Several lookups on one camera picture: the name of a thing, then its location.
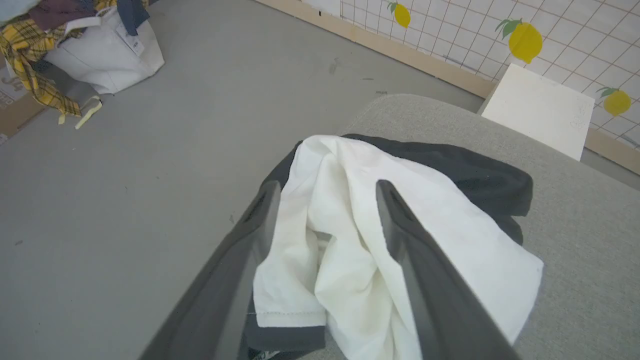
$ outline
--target cardboard box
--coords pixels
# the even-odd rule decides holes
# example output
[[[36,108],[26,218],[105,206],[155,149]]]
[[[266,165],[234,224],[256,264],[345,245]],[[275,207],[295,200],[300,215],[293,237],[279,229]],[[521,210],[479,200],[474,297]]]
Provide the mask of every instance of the cardboard box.
[[[0,145],[44,109],[0,57]]]

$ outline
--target light blue cloth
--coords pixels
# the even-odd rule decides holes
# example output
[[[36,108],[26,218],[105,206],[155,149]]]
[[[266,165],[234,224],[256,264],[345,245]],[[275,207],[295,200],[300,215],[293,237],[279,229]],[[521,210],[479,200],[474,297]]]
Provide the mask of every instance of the light blue cloth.
[[[24,15],[40,0],[0,0],[0,26],[16,16]]]

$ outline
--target yellow checkered cloth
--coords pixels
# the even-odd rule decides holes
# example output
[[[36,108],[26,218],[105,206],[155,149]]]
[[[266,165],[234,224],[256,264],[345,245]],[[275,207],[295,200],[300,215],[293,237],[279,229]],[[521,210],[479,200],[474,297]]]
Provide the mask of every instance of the yellow checkered cloth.
[[[143,0],[142,3],[145,8],[148,7],[148,0]],[[94,8],[100,11],[116,4],[117,0],[95,0]],[[31,67],[32,62],[41,60],[49,51],[56,48],[59,40],[65,38],[66,26],[63,24],[45,33],[31,19],[14,22],[2,29],[0,51],[36,101],[56,108],[63,114],[79,117],[82,113],[78,103],[60,93],[53,81]],[[82,36],[80,30],[73,30],[66,37],[79,38],[80,36]]]

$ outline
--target white tiled wall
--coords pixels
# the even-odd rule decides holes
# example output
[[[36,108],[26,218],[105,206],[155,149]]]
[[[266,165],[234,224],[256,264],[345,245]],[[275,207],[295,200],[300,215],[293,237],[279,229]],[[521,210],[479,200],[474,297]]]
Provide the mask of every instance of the white tiled wall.
[[[516,63],[592,96],[591,127],[640,151],[640,0],[398,0],[411,15],[397,23],[384,0],[342,0],[345,21],[498,82]],[[530,64],[515,58],[504,19],[531,23],[543,37]],[[596,91],[619,88],[631,98],[613,117]]]

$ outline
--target lemon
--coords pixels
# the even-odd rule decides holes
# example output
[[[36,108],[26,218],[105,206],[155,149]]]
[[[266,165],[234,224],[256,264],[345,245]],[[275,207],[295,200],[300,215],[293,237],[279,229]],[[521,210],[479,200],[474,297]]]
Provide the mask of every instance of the lemon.
[[[396,21],[400,26],[407,28],[409,23],[411,22],[411,15],[409,14],[409,10],[404,7],[402,4],[398,4],[397,2],[389,3],[387,8],[391,9],[391,13],[396,16]]]
[[[520,20],[503,20],[496,29],[501,27],[502,38],[511,34],[509,38],[509,50],[516,58],[530,64],[542,50],[542,35],[528,22]]]
[[[625,113],[631,107],[631,98],[626,92],[616,88],[601,88],[598,91],[604,90],[600,97],[606,96],[604,99],[604,110],[613,116],[618,116]]]

